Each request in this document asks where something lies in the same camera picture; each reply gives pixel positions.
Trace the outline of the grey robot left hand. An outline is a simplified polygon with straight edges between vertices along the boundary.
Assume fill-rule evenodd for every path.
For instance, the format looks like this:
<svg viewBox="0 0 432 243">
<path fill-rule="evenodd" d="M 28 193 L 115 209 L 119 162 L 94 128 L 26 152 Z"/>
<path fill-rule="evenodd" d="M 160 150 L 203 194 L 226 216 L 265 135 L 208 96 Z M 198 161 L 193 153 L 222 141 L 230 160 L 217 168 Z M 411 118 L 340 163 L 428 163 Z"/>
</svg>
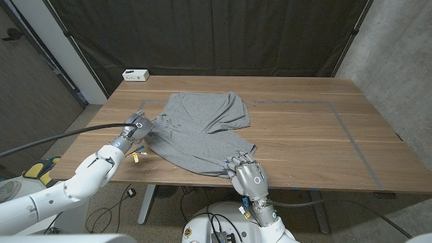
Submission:
<svg viewBox="0 0 432 243">
<path fill-rule="evenodd" d="M 127 120 L 121 133 L 113 140 L 112 146 L 126 154 L 133 144 L 141 143 L 153 128 L 153 123 L 145 116 L 144 111 L 138 110 Z"/>
</svg>

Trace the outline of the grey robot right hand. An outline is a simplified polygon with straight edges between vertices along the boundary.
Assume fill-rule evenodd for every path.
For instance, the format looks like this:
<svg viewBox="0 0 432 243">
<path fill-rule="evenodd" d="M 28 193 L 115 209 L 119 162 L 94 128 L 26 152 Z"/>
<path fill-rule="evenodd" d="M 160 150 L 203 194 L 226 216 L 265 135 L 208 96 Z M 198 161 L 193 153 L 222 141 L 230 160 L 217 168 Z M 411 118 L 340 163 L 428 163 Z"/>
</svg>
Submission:
<svg viewBox="0 0 432 243">
<path fill-rule="evenodd" d="M 228 176 L 236 191 L 251 202 L 258 224 L 268 227 L 277 221 L 277 215 L 267 198 L 269 186 L 263 166 L 251 154 L 238 153 L 236 157 L 225 159 Z"/>
</svg>

